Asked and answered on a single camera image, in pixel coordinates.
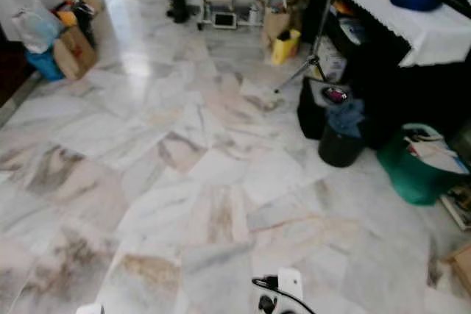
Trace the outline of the printed book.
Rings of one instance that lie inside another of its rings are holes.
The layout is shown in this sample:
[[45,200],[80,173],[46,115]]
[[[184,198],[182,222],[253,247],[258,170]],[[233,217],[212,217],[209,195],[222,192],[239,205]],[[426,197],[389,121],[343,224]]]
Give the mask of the printed book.
[[471,185],[451,188],[439,200],[460,230],[471,230]]

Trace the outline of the small orange container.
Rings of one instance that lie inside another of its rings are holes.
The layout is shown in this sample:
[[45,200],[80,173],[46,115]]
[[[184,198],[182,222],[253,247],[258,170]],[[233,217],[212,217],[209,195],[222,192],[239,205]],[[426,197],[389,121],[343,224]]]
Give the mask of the small orange container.
[[78,25],[77,15],[71,10],[57,10],[56,15],[64,27],[74,27]]

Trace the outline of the translucent white plastic bag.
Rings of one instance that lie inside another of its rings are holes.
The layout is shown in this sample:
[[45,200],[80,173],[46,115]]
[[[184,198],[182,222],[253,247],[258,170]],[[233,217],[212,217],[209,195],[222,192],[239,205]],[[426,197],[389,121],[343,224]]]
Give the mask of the translucent white plastic bag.
[[64,26],[60,19],[46,9],[41,0],[19,8],[11,15],[24,48],[31,53],[44,53],[54,45]]

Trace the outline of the small tan cardboard box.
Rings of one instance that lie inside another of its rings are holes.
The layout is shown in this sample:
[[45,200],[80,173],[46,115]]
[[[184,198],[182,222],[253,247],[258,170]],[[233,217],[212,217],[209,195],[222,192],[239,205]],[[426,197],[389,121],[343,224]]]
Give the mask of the small tan cardboard box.
[[450,265],[462,287],[471,296],[471,241],[448,254],[444,262]]

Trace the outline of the brown paper bag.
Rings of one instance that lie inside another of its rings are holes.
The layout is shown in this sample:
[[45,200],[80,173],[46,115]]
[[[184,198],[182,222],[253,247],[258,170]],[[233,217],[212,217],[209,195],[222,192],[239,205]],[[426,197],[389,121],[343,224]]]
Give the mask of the brown paper bag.
[[273,10],[266,8],[265,15],[263,15],[263,29],[261,33],[261,40],[263,46],[270,46],[278,35],[291,27],[291,11],[290,10]]

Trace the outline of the green fabric bag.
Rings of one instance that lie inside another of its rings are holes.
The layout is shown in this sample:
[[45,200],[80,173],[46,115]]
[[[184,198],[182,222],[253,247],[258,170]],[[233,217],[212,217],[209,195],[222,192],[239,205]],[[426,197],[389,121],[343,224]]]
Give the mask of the green fabric bag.
[[457,186],[465,177],[471,175],[458,175],[442,171],[422,163],[408,150],[406,140],[403,138],[411,132],[412,135],[423,135],[442,139],[436,129],[426,124],[404,124],[394,133],[393,138],[377,151],[377,159],[384,171],[390,176],[392,186],[401,199],[411,205],[431,206],[441,194],[445,194],[451,187]]

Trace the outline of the blue plastic bin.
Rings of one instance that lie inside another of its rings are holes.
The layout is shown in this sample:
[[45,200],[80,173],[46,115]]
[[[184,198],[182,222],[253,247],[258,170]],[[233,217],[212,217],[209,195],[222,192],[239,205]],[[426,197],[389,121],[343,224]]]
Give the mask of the blue plastic bin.
[[43,53],[26,51],[26,61],[33,65],[37,72],[40,72],[40,75],[47,79],[48,82],[61,81],[61,79],[65,78],[60,68],[58,68],[51,47]]

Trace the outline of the black round bucket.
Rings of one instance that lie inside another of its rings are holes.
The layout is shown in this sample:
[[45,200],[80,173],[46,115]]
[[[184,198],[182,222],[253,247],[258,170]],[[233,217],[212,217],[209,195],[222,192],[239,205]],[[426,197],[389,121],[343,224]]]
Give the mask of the black round bucket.
[[360,137],[341,135],[326,125],[317,145],[317,155],[330,166],[347,168],[356,162],[364,149],[366,143]]

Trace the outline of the brown cardboard box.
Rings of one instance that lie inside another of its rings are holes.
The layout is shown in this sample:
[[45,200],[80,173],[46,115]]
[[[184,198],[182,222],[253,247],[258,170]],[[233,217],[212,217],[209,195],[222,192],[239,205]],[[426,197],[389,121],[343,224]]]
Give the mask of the brown cardboard box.
[[97,52],[78,26],[68,27],[53,44],[53,56],[65,79],[79,81],[98,61]]

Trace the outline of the white papers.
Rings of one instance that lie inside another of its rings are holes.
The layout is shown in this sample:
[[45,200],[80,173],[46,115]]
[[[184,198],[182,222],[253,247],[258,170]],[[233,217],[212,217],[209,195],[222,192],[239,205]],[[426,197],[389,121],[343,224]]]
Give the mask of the white papers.
[[471,168],[444,140],[433,140],[431,137],[413,135],[411,132],[408,132],[403,140],[406,140],[411,156],[422,163],[458,175],[471,175]]

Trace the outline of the black table drape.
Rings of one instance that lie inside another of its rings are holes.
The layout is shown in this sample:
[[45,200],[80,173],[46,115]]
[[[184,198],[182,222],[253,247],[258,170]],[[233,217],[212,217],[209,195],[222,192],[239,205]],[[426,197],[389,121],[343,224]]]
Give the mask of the black table drape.
[[410,46],[350,0],[353,19],[364,29],[360,44],[342,32],[337,15],[327,15],[324,42],[347,60],[340,82],[364,100],[363,135],[379,149],[407,123],[427,124],[451,139],[471,123],[471,51],[462,62],[399,66]]

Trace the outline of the blue crumpled cloth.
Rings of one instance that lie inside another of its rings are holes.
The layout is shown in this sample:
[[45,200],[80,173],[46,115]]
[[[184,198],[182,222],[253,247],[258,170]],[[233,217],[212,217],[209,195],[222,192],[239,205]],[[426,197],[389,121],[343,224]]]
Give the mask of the blue crumpled cloth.
[[349,99],[326,109],[327,125],[339,135],[361,138],[359,124],[364,121],[364,100]]

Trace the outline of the white lace-edged tablecloth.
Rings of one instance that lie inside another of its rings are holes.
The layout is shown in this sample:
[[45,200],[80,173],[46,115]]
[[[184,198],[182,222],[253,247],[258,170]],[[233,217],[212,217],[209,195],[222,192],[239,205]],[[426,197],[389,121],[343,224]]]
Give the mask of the white lace-edged tablecloth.
[[351,0],[410,46],[401,68],[464,62],[471,53],[471,19],[443,5],[431,12],[394,6],[390,0]]

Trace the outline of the large black bag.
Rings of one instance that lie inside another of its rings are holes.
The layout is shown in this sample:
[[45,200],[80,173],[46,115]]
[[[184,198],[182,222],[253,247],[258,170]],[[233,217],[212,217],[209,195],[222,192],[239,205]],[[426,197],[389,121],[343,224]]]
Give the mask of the large black bag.
[[320,140],[327,121],[327,107],[333,105],[324,96],[324,89],[332,88],[326,82],[320,82],[309,76],[302,79],[302,92],[297,103],[297,121],[302,134],[307,139]]

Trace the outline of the small black bag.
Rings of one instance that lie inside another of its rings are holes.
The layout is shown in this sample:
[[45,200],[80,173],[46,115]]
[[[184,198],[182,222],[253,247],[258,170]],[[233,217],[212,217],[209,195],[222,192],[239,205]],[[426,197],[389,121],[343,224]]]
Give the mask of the small black bag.
[[83,32],[91,30],[91,23],[96,15],[96,11],[84,0],[71,1],[71,11],[77,18],[77,25]]

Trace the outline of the yellow shopping bag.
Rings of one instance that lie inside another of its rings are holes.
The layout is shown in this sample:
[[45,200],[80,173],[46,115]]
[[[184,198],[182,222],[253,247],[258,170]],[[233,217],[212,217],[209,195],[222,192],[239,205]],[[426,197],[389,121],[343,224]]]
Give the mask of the yellow shopping bag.
[[302,32],[298,29],[284,29],[272,41],[272,62],[282,65],[297,53]]

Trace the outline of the pink round tin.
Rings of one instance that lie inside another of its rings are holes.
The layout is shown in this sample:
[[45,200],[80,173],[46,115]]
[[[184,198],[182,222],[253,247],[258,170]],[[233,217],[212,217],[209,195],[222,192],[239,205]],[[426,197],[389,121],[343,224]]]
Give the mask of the pink round tin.
[[330,104],[343,104],[349,99],[349,93],[341,88],[323,88],[320,95]]

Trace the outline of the silver tripod stand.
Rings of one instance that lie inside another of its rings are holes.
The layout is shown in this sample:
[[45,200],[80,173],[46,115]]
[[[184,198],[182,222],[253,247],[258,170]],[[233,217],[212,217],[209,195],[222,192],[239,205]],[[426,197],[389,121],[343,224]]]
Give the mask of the silver tripod stand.
[[273,93],[280,93],[283,88],[289,85],[290,82],[295,81],[295,79],[300,79],[306,75],[306,73],[309,72],[311,68],[314,69],[316,75],[319,76],[320,82],[327,82],[327,74],[321,65],[319,49],[325,32],[327,16],[330,14],[330,8],[332,8],[332,0],[324,0],[323,6],[321,7],[319,27],[317,27],[315,42],[313,48],[309,51],[306,61],[288,79],[286,79],[285,82],[277,85],[276,88],[273,89]]

